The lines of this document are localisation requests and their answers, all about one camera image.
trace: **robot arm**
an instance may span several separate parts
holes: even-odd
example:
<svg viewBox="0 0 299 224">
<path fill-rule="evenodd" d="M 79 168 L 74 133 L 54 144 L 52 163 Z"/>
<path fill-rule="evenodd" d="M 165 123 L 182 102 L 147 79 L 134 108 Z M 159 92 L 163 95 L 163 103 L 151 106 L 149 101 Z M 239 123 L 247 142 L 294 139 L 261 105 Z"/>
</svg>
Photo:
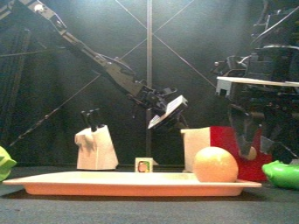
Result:
<svg viewBox="0 0 299 224">
<path fill-rule="evenodd" d="M 39 0 L 8 1 L 8 4 L 0 9 L 0 23 L 4 23 L 4 26 L 22 24 L 38 37 L 44 36 L 42 30 L 46 27 L 47 31 L 51 31 L 51 41 L 58 40 L 76 56 L 86 60 L 91 68 L 111 79 L 138 105 L 151 109 L 159 116 L 166 113 L 165 97 L 177 90 L 167 88 L 163 91 L 157 91 L 136 81 L 132 69 L 120 60 L 96 53 L 76 39 L 55 11 Z"/>
</svg>

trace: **cable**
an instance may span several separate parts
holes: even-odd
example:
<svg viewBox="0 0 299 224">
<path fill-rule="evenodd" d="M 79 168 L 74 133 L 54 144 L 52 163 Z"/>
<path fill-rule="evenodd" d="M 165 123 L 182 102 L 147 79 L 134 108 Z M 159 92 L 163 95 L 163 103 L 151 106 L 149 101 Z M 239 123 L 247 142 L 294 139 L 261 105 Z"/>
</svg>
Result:
<svg viewBox="0 0 299 224">
<path fill-rule="evenodd" d="M 96 78 L 94 78 L 92 81 L 86 84 L 86 86 L 70 97 L 70 99 L 64 101 L 63 104 L 48 115 L 46 115 L 42 120 L 35 123 L 35 125 L 12 141 L 10 147 L 12 147 L 22 139 L 24 139 L 24 136 L 32 133 L 42 126 L 43 122 L 50 119 L 50 117 L 62 109 L 67 102 L 90 86 L 90 84 L 99 78 L 99 76 L 102 76 L 102 74 L 99 74 Z"/>
<path fill-rule="evenodd" d="M 269 29 L 266 29 L 263 31 L 262 34 L 259 34 L 259 36 L 254 39 L 254 41 L 251 42 L 251 47 L 254 47 L 254 44 L 258 42 L 258 41 L 262 41 L 262 39 L 265 37 L 267 37 L 277 29 L 277 27 L 279 27 L 283 23 L 286 23 L 289 21 L 289 19 L 293 17 L 293 15 L 295 15 L 295 13 L 299 13 L 299 6 L 285 16 L 283 19 L 281 19 L 278 21 L 278 23 L 275 23 Z"/>
<path fill-rule="evenodd" d="M 66 50 L 66 47 L 56 48 L 56 49 L 40 50 L 40 51 L 35 51 L 35 52 L 8 53 L 8 54 L 3 54 L 3 55 L 0 55 L 0 58 L 15 57 L 15 56 L 23 56 L 23 55 L 36 54 L 36 53 L 58 52 L 58 51 L 60 51 L 60 50 Z"/>
</svg>

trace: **table surface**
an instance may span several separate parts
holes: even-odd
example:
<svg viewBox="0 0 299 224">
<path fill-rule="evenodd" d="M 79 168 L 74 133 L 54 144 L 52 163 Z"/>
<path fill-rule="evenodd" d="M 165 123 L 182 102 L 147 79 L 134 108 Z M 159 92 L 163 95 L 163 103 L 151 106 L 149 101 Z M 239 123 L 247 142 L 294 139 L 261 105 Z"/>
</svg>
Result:
<svg viewBox="0 0 299 224">
<path fill-rule="evenodd" d="M 15 167 L 8 179 L 76 171 Z M 246 188 L 237 197 L 40 196 L 0 184 L 2 223 L 298 223 L 299 191 Z"/>
</svg>

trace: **white tray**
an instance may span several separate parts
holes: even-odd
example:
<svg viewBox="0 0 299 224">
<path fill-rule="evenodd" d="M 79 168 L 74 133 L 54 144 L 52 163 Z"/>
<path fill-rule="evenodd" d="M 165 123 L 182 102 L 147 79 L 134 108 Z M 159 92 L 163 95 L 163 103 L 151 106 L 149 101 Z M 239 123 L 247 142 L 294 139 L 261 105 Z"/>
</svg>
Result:
<svg viewBox="0 0 299 224">
<path fill-rule="evenodd" d="M 95 196 L 238 196 L 245 187 L 262 184 L 202 183 L 194 173 L 67 171 L 15 178 L 6 185 L 23 185 L 30 194 Z"/>
</svg>

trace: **small box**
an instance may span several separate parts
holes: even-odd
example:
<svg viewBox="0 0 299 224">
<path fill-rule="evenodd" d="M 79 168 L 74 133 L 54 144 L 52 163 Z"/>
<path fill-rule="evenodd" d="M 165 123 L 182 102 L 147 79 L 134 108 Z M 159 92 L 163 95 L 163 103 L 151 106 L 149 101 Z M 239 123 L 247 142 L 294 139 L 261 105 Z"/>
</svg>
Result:
<svg viewBox="0 0 299 224">
<path fill-rule="evenodd" d="M 135 159 L 135 172 L 153 172 L 154 159 L 151 157 L 138 157 Z"/>
</svg>

